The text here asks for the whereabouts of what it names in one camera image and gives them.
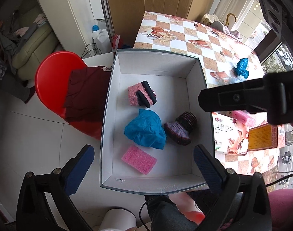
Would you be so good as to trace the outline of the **tissue pack floral print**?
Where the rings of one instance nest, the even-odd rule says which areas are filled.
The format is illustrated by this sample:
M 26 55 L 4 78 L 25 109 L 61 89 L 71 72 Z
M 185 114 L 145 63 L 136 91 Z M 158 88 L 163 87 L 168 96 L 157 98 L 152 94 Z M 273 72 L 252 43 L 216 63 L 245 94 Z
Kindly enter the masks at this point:
M 214 144 L 217 152 L 246 155 L 249 145 L 249 127 L 239 120 L 212 112 Z

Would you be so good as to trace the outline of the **blue cloth bundle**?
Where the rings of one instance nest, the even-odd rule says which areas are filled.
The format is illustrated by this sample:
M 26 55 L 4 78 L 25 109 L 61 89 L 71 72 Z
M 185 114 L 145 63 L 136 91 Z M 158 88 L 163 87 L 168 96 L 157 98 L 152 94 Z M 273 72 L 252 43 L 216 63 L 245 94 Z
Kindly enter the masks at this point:
M 163 150 L 166 145 L 161 119 L 152 110 L 139 109 L 138 116 L 125 127 L 124 135 L 143 147 Z
M 240 59 L 240 61 L 233 68 L 233 72 L 234 72 L 235 76 L 236 77 L 243 77 L 244 79 L 247 79 L 249 76 L 249 71 L 247 70 L 247 65 L 248 65 L 247 58 Z

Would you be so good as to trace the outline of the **white bottle blue cap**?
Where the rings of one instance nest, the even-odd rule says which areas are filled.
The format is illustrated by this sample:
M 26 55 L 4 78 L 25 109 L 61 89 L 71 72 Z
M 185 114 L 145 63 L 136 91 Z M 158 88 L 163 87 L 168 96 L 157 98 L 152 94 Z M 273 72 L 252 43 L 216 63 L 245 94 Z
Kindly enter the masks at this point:
M 111 41 L 106 29 L 100 29 L 98 25 L 92 27 L 92 39 L 102 54 L 111 52 Z

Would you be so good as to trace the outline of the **large pink sponge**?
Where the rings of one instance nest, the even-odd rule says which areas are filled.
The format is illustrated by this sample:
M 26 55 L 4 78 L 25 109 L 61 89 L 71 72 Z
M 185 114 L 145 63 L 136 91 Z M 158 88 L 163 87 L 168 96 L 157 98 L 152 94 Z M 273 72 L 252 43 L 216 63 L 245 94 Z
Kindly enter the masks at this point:
M 236 119 L 236 121 L 238 121 L 248 127 L 255 126 L 256 120 L 244 111 L 233 110 L 231 116 L 233 119 Z

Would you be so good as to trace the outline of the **small pink sponge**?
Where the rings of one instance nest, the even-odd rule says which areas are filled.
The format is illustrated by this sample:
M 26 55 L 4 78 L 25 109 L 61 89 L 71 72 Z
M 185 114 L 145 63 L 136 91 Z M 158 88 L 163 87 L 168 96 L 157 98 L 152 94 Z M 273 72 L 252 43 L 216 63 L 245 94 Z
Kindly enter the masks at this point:
M 148 175 L 157 163 L 156 158 L 133 145 L 127 149 L 121 160 L 144 175 Z

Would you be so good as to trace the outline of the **red plastic stool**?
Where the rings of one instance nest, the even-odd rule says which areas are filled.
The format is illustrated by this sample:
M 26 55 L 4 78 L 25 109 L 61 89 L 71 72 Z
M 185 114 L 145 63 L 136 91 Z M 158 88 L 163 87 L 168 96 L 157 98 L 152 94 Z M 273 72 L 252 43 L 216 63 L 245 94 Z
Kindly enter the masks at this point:
M 58 51 L 44 59 L 35 74 L 35 90 L 40 101 L 65 120 L 64 101 L 71 71 L 88 67 L 80 56 L 70 51 Z M 101 138 L 103 122 L 67 122 L 78 131 Z

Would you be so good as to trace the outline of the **white cabinet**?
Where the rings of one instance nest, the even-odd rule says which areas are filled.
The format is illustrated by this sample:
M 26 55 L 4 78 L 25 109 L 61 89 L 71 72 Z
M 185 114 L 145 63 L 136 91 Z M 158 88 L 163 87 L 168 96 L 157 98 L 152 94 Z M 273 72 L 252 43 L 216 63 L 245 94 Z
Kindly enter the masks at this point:
M 99 54 L 92 27 L 104 18 L 100 0 L 38 0 L 60 44 L 85 58 Z

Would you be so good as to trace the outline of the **brown cardboard sheet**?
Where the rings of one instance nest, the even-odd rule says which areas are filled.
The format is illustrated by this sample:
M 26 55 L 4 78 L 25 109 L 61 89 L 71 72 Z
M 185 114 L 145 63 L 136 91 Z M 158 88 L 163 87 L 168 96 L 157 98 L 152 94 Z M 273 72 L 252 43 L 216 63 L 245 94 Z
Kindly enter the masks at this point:
M 200 21 L 214 0 L 108 0 L 115 32 L 133 46 L 145 12 Z

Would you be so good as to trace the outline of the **person's legs dark trousers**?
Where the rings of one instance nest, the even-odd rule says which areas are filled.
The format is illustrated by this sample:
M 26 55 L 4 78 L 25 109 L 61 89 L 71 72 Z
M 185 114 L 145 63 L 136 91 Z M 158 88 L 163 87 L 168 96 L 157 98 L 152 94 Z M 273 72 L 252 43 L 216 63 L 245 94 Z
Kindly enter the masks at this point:
M 205 215 L 208 215 L 218 199 L 218 195 L 212 193 L 209 189 L 189 191 L 187 195 Z M 151 230 L 197 230 L 198 225 L 188 220 L 178 210 L 177 205 L 169 199 L 168 195 L 145 195 L 144 198 L 151 219 Z

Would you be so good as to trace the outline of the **red patterned carton box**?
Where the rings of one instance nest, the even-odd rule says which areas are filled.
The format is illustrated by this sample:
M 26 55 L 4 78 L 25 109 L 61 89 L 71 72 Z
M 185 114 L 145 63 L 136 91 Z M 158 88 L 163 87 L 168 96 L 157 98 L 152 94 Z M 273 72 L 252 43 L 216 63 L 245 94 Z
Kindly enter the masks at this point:
M 248 151 L 259 151 L 285 147 L 283 125 L 264 124 L 249 130 Z

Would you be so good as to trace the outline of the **pink black striped sock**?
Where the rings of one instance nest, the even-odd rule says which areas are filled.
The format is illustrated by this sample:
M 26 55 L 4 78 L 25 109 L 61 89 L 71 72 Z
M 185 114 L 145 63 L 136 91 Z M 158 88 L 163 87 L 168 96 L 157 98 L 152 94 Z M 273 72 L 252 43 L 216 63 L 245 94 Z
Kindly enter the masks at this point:
M 157 102 L 155 92 L 145 80 L 128 87 L 128 99 L 131 106 L 150 108 Z

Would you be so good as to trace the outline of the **dark red cloth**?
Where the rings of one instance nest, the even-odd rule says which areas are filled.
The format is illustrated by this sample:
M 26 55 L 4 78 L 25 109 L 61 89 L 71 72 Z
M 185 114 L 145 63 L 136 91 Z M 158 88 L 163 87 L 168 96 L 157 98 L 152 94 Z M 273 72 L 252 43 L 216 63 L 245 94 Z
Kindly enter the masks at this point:
M 111 78 L 104 66 L 71 71 L 64 101 L 65 120 L 102 122 Z

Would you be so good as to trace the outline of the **red handled mop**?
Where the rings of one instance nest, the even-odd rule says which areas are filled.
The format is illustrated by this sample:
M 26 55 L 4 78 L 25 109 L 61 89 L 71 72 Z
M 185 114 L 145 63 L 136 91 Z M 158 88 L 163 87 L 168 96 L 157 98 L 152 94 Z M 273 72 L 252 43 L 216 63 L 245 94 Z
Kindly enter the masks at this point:
M 112 51 L 116 52 L 118 49 L 119 41 L 120 41 L 120 35 L 117 35 L 115 33 L 112 16 L 111 16 L 111 10 L 109 7 L 109 1 L 108 0 L 100 0 L 100 4 L 102 7 L 102 12 L 105 20 L 106 29 L 108 31 L 108 35 L 112 44 Z

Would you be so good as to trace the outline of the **dark knitted purple hat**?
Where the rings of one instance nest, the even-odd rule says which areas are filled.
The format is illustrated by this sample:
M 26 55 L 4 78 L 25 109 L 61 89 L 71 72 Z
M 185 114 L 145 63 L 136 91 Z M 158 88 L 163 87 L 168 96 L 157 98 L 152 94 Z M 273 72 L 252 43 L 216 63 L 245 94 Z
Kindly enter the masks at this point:
M 191 144 L 190 134 L 197 127 L 197 119 L 191 112 L 183 112 L 173 123 L 165 123 L 166 134 L 177 144 L 187 146 Z

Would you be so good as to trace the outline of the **light blue fluffy duster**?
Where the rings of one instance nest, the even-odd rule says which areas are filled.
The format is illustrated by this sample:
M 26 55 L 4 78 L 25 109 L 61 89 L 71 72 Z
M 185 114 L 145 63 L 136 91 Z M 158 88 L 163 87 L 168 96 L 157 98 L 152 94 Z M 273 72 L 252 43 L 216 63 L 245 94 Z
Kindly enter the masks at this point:
M 245 81 L 243 76 L 240 77 L 226 77 L 218 80 L 218 85 L 231 85 Z

